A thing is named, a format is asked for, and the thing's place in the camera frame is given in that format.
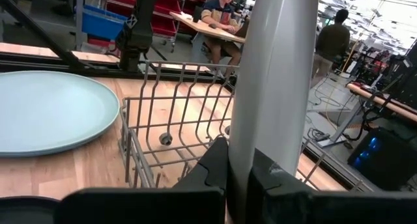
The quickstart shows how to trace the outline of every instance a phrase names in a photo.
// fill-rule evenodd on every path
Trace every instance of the black metal rod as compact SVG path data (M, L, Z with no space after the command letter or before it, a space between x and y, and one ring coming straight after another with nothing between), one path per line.
M10 15L20 22L24 27L32 31L38 38L44 41L48 47L57 54L64 62L66 62L70 68L84 69L86 66L93 68L88 63L83 63L72 54L70 51L65 51L60 45L58 45L46 32L39 27L24 11L20 10L13 0L0 0L0 6L2 6Z

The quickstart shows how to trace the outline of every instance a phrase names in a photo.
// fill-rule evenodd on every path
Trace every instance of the desk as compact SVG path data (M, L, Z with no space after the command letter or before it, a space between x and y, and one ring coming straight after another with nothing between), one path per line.
M353 93L365 98L368 100L372 93L365 91L361 89L359 86L354 84L348 84L347 88L351 90ZM385 100L383 98L379 98L375 96L372 101L374 101L376 104L384 104ZM330 141L323 141L323 143L320 143L321 145L330 146L333 145L338 141L338 139L342 136L343 132L346 130L346 128L349 126L349 124L352 122L353 118L357 116L361 110L362 106L361 103L358 102L356 105L352 108L352 110L347 115L346 119L340 124L338 127L338 130L336 130L336 133L330 137ZM386 108L392 110L393 112L400 114L403 117L406 117L408 119L413 120L414 122L417 122L417 110L412 109L411 107L401 104L397 102L396 100L391 100L390 103L386 105Z
M201 46L204 42L204 35L213 36L216 38L224 39L227 41L238 42L244 44L246 39L241 38L239 36L232 35L224 31L223 29L215 28L212 29L209 27L207 23L202 22L199 20L197 23L193 22L192 17L187 14L177 14L174 12L169 13L174 19L181 21L182 23L186 24L187 26L191 27L193 30L197 31L197 35L193 41L193 49L192 49L192 57L191 61L195 63L200 63L204 61L204 55L201 53Z
M47 48L36 48L29 46L19 46L13 44L0 44L1 51L13 53L30 53L43 54L45 56L54 56ZM111 59L117 62L112 56L99 55L93 53L74 52L80 59L103 61ZM121 101L128 96L139 96L140 87L143 80L133 79L114 79L114 78L94 78L95 80L109 87ZM151 95L152 85L154 81L148 81L145 92L147 96ZM172 96L176 82L160 81L156 94L158 96ZM190 83L184 83L179 87L180 94L184 94L184 87ZM209 84L197 83L192 92L195 95L201 95L205 92ZM217 94L219 85L213 86L210 92ZM165 100L155 101L152 114L152 123L161 122L162 117L166 117L167 106L161 104ZM177 101L175 109L184 102ZM201 101L193 100L188 104L189 109L201 109ZM215 115L222 115L225 109L225 103L218 104ZM181 118L176 111L173 118ZM210 115L211 110L205 107L204 115ZM218 131L218 124L213 124L210 131ZM127 187L124 182L124 166L122 158L117 146L120 139L121 119L117 119L114 125L98 139L74 150L69 150L59 154L39 156L34 158L0 158L0 197L13 195L41 195L62 199L69 193L77 189L87 187ZM195 140L194 130L184 130L182 132L183 139L187 142ZM152 135L152 142L158 141L159 134ZM202 148L196 148L196 152L204 153ZM172 154L164 154L163 157L169 158ZM306 156L301 155L298 168L306 175L313 168L314 163ZM164 185L170 186L177 182L178 174L182 172L182 165L166 166L163 169L155 168L157 172L163 172L162 182ZM322 169L318 168L311 177L311 181L320 189L344 190L343 187L326 174Z

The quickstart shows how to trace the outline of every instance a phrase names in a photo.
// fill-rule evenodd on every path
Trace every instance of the shelving unit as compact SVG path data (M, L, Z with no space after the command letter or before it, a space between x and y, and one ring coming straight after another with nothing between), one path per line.
M99 7L122 16L129 16L136 3L136 0L99 0ZM154 36L164 39L164 44L171 42L171 52L174 52L177 33L194 35L194 31L174 20L170 12L192 14L196 5L202 5L205 0L157 0L151 21Z

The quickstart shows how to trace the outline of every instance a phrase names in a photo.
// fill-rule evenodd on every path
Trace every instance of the white cylindrical pole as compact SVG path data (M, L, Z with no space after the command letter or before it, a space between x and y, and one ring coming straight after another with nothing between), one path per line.
M257 0L240 63L229 159L244 216L255 148L295 174L319 0Z

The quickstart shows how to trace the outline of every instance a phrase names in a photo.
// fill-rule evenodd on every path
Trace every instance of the black hair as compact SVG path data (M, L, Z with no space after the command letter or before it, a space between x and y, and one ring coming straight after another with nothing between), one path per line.
M341 9L336 13L336 17L334 18L335 23L343 23L347 16L349 15L349 12L346 9Z

